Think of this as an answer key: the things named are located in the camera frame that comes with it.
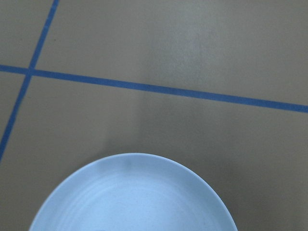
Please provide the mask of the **blue plate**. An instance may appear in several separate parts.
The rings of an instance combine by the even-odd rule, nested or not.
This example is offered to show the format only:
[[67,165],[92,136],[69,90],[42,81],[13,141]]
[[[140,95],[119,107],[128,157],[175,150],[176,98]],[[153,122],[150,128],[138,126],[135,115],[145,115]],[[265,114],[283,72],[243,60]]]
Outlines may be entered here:
[[170,159],[117,154],[75,171],[45,200],[32,231],[235,231],[215,191]]

